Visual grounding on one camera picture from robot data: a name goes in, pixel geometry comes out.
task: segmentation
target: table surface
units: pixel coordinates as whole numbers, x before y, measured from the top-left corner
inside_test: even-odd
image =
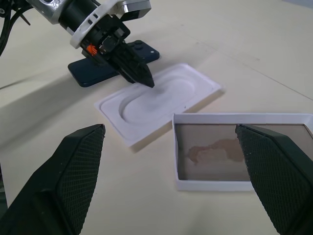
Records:
[[[152,0],[126,23],[161,59],[185,62],[225,87],[200,112],[313,113],[313,10],[280,0]],[[0,163],[8,204],[77,129],[107,129],[98,182],[82,235],[275,235],[254,192],[178,192],[172,131],[128,149],[94,102],[129,84],[116,77],[79,87],[67,70],[83,58],[70,35],[35,10],[18,20],[0,58]]]

